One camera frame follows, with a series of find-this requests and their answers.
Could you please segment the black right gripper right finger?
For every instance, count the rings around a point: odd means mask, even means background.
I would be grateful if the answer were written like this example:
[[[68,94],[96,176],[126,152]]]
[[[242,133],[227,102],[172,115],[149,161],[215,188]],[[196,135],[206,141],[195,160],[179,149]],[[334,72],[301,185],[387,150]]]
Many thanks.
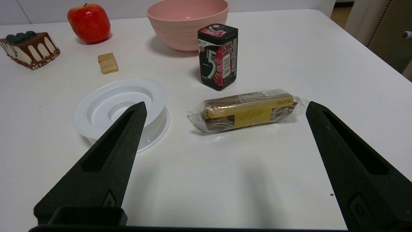
[[[348,231],[410,232],[411,181],[327,107],[305,115]]]

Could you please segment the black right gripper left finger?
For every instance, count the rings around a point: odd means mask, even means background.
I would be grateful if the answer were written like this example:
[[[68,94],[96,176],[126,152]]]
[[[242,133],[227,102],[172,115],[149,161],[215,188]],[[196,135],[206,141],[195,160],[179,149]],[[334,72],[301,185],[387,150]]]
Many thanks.
[[[122,202],[147,117],[129,107],[35,205],[39,225],[125,225]]]

